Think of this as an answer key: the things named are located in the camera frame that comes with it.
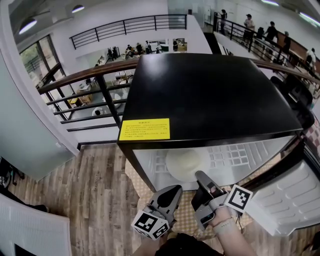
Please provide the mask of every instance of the ceiling light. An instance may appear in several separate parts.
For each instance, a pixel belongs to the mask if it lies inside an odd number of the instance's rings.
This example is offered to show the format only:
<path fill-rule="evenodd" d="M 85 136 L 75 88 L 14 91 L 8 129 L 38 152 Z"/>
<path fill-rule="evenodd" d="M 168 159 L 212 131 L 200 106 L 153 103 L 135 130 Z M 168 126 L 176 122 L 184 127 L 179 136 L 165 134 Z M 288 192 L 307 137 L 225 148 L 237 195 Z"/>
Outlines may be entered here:
<path fill-rule="evenodd" d="M 19 35 L 31 29 L 34 25 L 36 25 L 36 23 L 37 21 L 34 18 L 29 17 L 25 19 L 21 24 Z"/>
<path fill-rule="evenodd" d="M 73 7 L 72 13 L 74 14 L 74 13 L 76 13 L 76 12 L 79 12 L 79 11 L 83 10 L 84 8 L 85 8 L 85 7 L 84 7 L 83 5 L 78 4 L 78 5 L 76 5 L 75 7 Z"/>
<path fill-rule="evenodd" d="M 320 23 L 318 21 L 316 21 L 315 19 L 309 17 L 308 15 L 304 14 L 303 12 L 300 12 L 299 15 L 301 16 L 301 18 L 303 18 L 307 22 L 310 22 L 312 25 L 317 25 L 317 26 L 320 27 Z"/>
<path fill-rule="evenodd" d="M 278 3 L 276 2 L 272 2 L 272 1 L 268 1 L 268 0 L 261 0 L 262 2 L 266 3 L 266 4 L 269 4 L 269 5 L 273 5 L 273 6 L 279 6 Z"/>

